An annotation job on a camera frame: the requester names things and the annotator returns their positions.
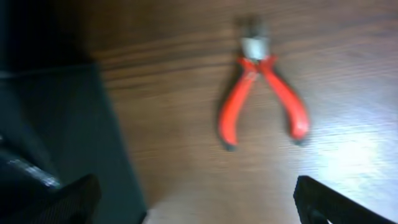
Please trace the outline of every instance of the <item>red handle grip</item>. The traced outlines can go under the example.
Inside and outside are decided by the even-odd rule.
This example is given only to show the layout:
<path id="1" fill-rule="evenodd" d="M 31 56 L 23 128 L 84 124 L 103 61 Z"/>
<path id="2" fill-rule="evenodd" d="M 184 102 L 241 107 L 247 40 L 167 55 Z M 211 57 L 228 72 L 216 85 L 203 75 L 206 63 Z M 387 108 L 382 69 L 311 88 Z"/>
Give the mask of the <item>red handle grip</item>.
<path id="1" fill-rule="evenodd" d="M 307 112 L 300 98 L 274 73 L 275 61 L 276 57 L 262 60 L 259 69 L 287 110 L 291 137 L 300 141 L 304 139 L 310 128 Z"/>
<path id="2" fill-rule="evenodd" d="M 256 66 L 250 60 L 242 58 L 239 63 L 243 68 L 243 74 L 224 102 L 218 121 L 220 138 L 229 151 L 233 151 L 237 144 L 236 121 L 253 81 L 257 78 Z"/>

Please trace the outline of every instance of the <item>black plastic piece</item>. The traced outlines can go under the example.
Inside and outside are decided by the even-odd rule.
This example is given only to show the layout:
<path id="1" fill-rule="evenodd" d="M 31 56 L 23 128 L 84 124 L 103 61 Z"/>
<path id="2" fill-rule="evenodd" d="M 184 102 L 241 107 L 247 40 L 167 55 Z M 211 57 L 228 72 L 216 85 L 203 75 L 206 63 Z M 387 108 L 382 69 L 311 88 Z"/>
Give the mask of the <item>black plastic piece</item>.
<path id="1" fill-rule="evenodd" d="M 299 176 L 294 200 L 302 224 L 394 224 L 308 176 Z"/>
<path id="2" fill-rule="evenodd" d="M 59 28 L 52 1 L 0 0 L 0 78 L 91 63 L 72 33 Z"/>
<path id="3" fill-rule="evenodd" d="M 84 224 L 89 223 L 101 198 L 98 179 L 87 175 L 13 215 L 3 224 Z"/>

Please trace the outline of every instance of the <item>pliers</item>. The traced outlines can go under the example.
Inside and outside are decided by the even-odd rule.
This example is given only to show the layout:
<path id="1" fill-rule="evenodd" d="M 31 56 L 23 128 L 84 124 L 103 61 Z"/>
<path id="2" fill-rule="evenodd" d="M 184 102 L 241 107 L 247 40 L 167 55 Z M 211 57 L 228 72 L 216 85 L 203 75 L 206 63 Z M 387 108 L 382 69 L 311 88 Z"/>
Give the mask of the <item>pliers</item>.
<path id="1" fill-rule="evenodd" d="M 270 54 L 269 33 L 258 17 L 250 17 L 243 24 L 241 44 L 243 57 L 238 60 L 242 74 L 234 84 L 218 116 L 218 132 L 228 151 L 235 150 L 236 121 L 252 84 L 262 74 L 271 86 L 289 117 L 290 137 L 297 142 L 304 140 L 310 124 L 302 100 L 276 75 L 276 57 Z"/>

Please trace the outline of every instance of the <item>wooden surface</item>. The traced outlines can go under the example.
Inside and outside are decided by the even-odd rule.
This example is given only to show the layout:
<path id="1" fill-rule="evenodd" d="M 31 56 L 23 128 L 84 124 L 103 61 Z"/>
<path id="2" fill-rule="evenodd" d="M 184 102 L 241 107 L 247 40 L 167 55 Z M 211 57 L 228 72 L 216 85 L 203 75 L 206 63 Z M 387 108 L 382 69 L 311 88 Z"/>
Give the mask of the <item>wooden surface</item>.
<path id="1" fill-rule="evenodd" d="M 398 222 L 397 1 L 83 2 L 84 40 L 152 223 L 299 223 L 298 175 Z M 234 20 L 246 11 L 267 20 L 279 68 L 308 105 L 304 147 L 291 144 L 263 80 L 242 110 L 239 149 L 217 138 L 239 48 Z"/>

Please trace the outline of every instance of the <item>wooden table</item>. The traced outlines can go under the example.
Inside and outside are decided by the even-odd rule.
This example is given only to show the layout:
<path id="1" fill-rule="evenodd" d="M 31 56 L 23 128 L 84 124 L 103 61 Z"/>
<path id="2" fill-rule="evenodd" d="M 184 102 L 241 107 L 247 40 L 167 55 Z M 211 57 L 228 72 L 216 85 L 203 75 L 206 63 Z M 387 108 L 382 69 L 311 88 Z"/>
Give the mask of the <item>wooden table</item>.
<path id="1" fill-rule="evenodd" d="M 115 0 L 79 3 L 87 48 L 130 148 L 153 223 L 298 223 L 310 175 L 398 222 L 398 15 L 392 0 Z M 257 82 L 226 152 L 216 108 L 239 49 L 234 20 L 262 15 L 305 100 L 304 147 Z"/>

